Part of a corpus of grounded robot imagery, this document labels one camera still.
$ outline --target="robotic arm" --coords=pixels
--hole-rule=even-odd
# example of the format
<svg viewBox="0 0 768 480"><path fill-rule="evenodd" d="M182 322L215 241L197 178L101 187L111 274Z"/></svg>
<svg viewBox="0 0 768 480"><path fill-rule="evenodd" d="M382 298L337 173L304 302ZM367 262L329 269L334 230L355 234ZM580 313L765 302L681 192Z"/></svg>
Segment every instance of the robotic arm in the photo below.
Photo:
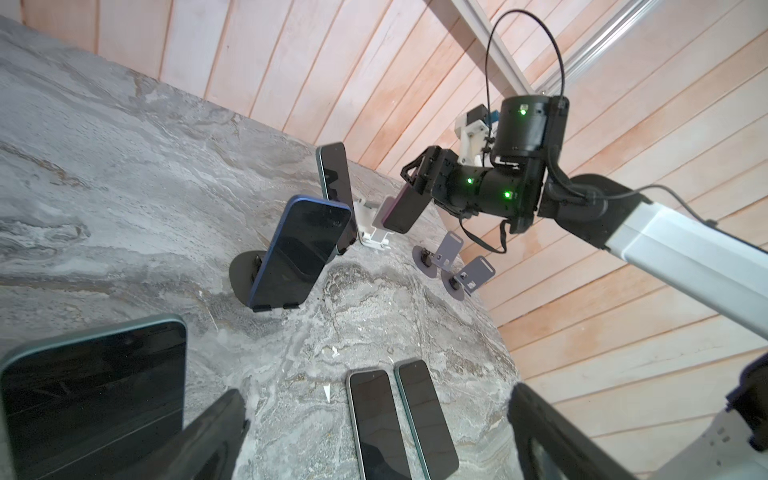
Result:
<svg viewBox="0 0 768 480"><path fill-rule="evenodd" d="M408 211L410 217L400 217L392 230L407 232L434 200L459 223L480 212L500 217L502 250L465 232L487 250L505 253L507 228L524 233L534 214L551 218L768 339L768 254L607 177L568 179L557 166L567 118L567 98L507 98L490 150L491 167L468 161L467 148L461 157L427 148L402 169L406 185L392 211ZM705 434L654 479L768 477L768 356L744 370L727 400ZM527 480L560 480L563 474L632 478L525 385L512 393L509 420Z"/></svg>

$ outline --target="green smartphone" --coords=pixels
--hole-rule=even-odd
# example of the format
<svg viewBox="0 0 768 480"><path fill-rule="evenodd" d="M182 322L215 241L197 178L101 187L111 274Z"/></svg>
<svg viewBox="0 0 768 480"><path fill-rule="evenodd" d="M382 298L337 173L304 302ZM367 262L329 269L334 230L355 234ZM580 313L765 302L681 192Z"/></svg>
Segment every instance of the green smartphone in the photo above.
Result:
<svg viewBox="0 0 768 480"><path fill-rule="evenodd" d="M445 480L458 470L458 455L424 360L395 364L395 381L427 480Z"/></svg>
<svg viewBox="0 0 768 480"><path fill-rule="evenodd" d="M18 480L106 478L181 431L187 327L172 314L26 343L0 360Z"/></svg>

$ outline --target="gray phone holder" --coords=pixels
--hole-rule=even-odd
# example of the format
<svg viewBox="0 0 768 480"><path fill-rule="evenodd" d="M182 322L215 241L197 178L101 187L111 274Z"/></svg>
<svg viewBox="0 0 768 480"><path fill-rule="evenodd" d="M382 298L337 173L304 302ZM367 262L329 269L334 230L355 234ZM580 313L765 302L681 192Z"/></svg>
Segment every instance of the gray phone holder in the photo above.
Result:
<svg viewBox="0 0 768 480"><path fill-rule="evenodd" d="M416 268L426 276L436 278L438 269L444 272L451 271L451 266L459 252L462 251L463 246L464 240L459 235L449 231L434 253L418 245L413 247L413 262L416 264Z"/></svg>
<svg viewBox="0 0 768 480"><path fill-rule="evenodd" d="M442 284L450 296L461 301L464 300L465 293L472 296L480 286L488 282L495 274L496 269L488 262L488 259L475 257L456 275L443 270Z"/></svg>

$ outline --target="wooden plank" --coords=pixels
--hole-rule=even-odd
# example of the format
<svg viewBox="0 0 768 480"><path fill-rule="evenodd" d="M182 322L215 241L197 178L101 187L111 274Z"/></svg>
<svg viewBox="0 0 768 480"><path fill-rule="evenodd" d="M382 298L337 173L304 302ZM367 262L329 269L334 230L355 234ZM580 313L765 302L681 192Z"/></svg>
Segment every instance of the wooden plank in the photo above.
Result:
<svg viewBox="0 0 768 480"><path fill-rule="evenodd" d="M159 78L171 0L100 0L98 54Z"/></svg>
<svg viewBox="0 0 768 480"><path fill-rule="evenodd" d="M723 218L718 227L756 245L768 243L768 198L763 198L728 217Z"/></svg>
<svg viewBox="0 0 768 480"><path fill-rule="evenodd" d="M344 145L350 160L362 158L376 133L457 21L458 11L449 0L433 0L429 4L345 137Z"/></svg>
<svg viewBox="0 0 768 480"><path fill-rule="evenodd" d="M552 12L547 15L545 23L549 31L555 36L555 39L565 30L568 24L577 18L589 3L591 3L591 0L562 0L554 7ZM562 52L564 46L558 45L558 47ZM531 36L520 45L520 48L518 48L513 57L518 67L525 71L545 49L552 49L549 37L543 28L535 28Z"/></svg>
<svg viewBox="0 0 768 480"><path fill-rule="evenodd" d="M768 3L747 0L737 5L573 136L563 148L561 167L565 171L573 171L750 43L766 28ZM728 89L728 85L718 87L720 91ZM698 98L687 109L695 110L697 105L708 105L707 98Z"/></svg>
<svg viewBox="0 0 768 480"><path fill-rule="evenodd" d="M747 125L708 151L694 158L658 183L691 200L718 188L724 182L723 158L728 157L729 175L739 175L768 158L768 115ZM678 208L671 195L658 189L646 190L644 195L654 202Z"/></svg>
<svg viewBox="0 0 768 480"><path fill-rule="evenodd" d="M427 2L392 0L321 130L318 145L344 140L426 7Z"/></svg>
<svg viewBox="0 0 768 480"><path fill-rule="evenodd" d="M763 94L767 88L768 71L763 71L610 177L628 187L639 187L669 174L768 112L768 95Z"/></svg>
<svg viewBox="0 0 768 480"><path fill-rule="evenodd" d="M738 385L741 370L765 352L744 353L555 407L588 436L713 415L725 406L724 397Z"/></svg>
<svg viewBox="0 0 768 480"><path fill-rule="evenodd" d="M160 80L205 95L230 0L174 0Z"/></svg>
<svg viewBox="0 0 768 480"><path fill-rule="evenodd" d="M768 198L762 199L759 202L750 205L747 208L742 209L730 216L723 218L720 221L720 228L728 233L731 233L739 238L743 238L751 243L761 245L768 243L768 222L763 219L768 217ZM496 326L504 325L507 322L525 315L528 312L536 310L542 305L560 299L563 295L576 290L577 288L596 280L603 275L606 275L619 267L623 266L624 262L618 258L610 255L608 252L598 251L591 254L586 259L573 266L568 267L559 274L546 279L544 282L539 283L533 288L527 290L522 295L507 300L505 303L491 311L491 317L494 320ZM617 288L621 289L622 285L617 284ZM616 303L595 303L592 305L593 309L585 309L583 311L576 310L575 307L580 305L591 305L589 302L586 304L570 303L574 306L571 311L573 318L583 319L589 316L596 315L602 311L605 311L611 306L619 305L628 299L624 296L617 297L620 301ZM568 311L569 302L564 302L564 310ZM568 323L566 319L561 319L563 316L558 317L558 322L563 322L563 325L572 325Z"/></svg>
<svg viewBox="0 0 768 480"><path fill-rule="evenodd" d="M282 130L341 0L293 0L250 117Z"/></svg>
<svg viewBox="0 0 768 480"><path fill-rule="evenodd" d="M293 106L286 133L315 143L388 7L389 0L344 1Z"/></svg>
<svg viewBox="0 0 768 480"><path fill-rule="evenodd" d="M379 166L402 131L473 43L477 42L472 30L465 22L456 22L411 83L395 110L376 132L370 145L359 158L361 165L373 170Z"/></svg>
<svg viewBox="0 0 768 480"><path fill-rule="evenodd" d="M576 15L576 18L565 27L561 34L555 37L563 54L563 59L570 58L588 39L595 36L627 2L628 0L592 0L589 2L589 5ZM537 85L549 78L554 72L556 64L557 57L554 54L554 49L545 48L524 70L525 77L531 85Z"/></svg>
<svg viewBox="0 0 768 480"><path fill-rule="evenodd" d="M567 91L571 109L566 140L639 85L738 2L679 0L654 8Z"/></svg>
<svg viewBox="0 0 768 480"><path fill-rule="evenodd" d="M664 287L529 343L511 355L528 379L715 314L688 295Z"/></svg>
<svg viewBox="0 0 768 480"><path fill-rule="evenodd" d="M498 69L495 65L488 65L488 74L494 75ZM466 106L469 103L476 102L479 96L480 90L483 90L482 96L485 96L485 75L476 68L467 76L467 78L459 85L456 91L450 96L445 104L438 110L435 117L432 118L421 133L416 137L411 146L401 157L400 161L391 169L391 171L398 171L400 167L407 164L420 153L424 151L429 145L433 145L435 140L456 120L463 111L466 111ZM498 90L490 84L491 98L496 98L499 95Z"/></svg>
<svg viewBox="0 0 768 480"><path fill-rule="evenodd" d="M768 196L768 161L690 202L703 218L720 218Z"/></svg>
<svg viewBox="0 0 768 480"><path fill-rule="evenodd" d="M22 23L22 0L0 0L0 15Z"/></svg>
<svg viewBox="0 0 768 480"><path fill-rule="evenodd" d="M626 265L608 252L600 250L567 269L547 278L518 295L505 301L491 311L491 318L496 326L536 310L538 307L555 300L582 285L601 278L603 275Z"/></svg>
<svg viewBox="0 0 768 480"><path fill-rule="evenodd" d="M751 41L661 109L579 167L574 174L616 170L640 152L690 121L768 66L768 32Z"/></svg>
<svg viewBox="0 0 768 480"><path fill-rule="evenodd" d="M766 346L763 337L718 315L526 382L548 402L561 402Z"/></svg>
<svg viewBox="0 0 768 480"><path fill-rule="evenodd" d="M98 23L96 0L25 0L24 20L28 27L93 53Z"/></svg>
<svg viewBox="0 0 768 480"><path fill-rule="evenodd" d="M504 273L499 273L497 268L496 276L479 290L480 298L489 309L494 309L505 300L593 253L592 245L574 235L568 235Z"/></svg>
<svg viewBox="0 0 768 480"><path fill-rule="evenodd" d="M531 0L525 9L546 21L549 14L560 4L560 2L561 0ZM527 15L507 15L507 17L502 20L502 23L499 24L499 28L503 26L505 22L508 23L509 27L507 28L507 31L500 36L504 45L506 45L507 50L512 53L512 57L515 56L515 52L521 45L523 45L523 42L525 42L534 31L541 28L538 23L534 22Z"/></svg>
<svg viewBox="0 0 768 480"><path fill-rule="evenodd" d="M292 2L232 0L205 98L247 116Z"/></svg>
<svg viewBox="0 0 768 480"><path fill-rule="evenodd" d="M694 442L713 415L593 439L598 447L630 472L652 472Z"/></svg>
<svg viewBox="0 0 768 480"><path fill-rule="evenodd" d="M498 10L504 12L510 8L522 8L528 4L528 0L507 0ZM403 159L406 151L411 147L415 139L422 133L426 125L437 115L440 108L448 101L459 85L467 78L467 75L476 67L475 59L485 54L484 47L479 42L474 42L467 52L459 59L445 79L435 89L419 113L411 120L405 130L402 131L397 141L392 145L382 159L377 171L389 174L397 171L396 165Z"/></svg>
<svg viewBox="0 0 768 480"><path fill-rule="evenodd" d="M634 265L624 265L514 322L499 327L498 331L508 349L518 349L662 286L664 282L649 273Z"/></svg>

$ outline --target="blue smartphone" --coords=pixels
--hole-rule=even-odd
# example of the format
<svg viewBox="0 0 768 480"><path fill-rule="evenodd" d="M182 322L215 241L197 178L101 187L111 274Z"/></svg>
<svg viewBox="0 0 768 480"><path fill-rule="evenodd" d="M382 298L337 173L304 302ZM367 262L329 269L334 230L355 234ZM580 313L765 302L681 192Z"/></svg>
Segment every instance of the blue smartphone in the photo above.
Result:
<svg viewBox="0 0 768 480"><path fill-rule="evenodd" d="M181 432L187 327L165 314L26 343L0 360L18 480L109 478Z"/></svg>
<svg viewBox="0 0 768 480"><path fill-rule="evenodd" d="M297 308L310 295L352 217L345 204L296 195L286 209L250 289L254 311Z"/></svg>

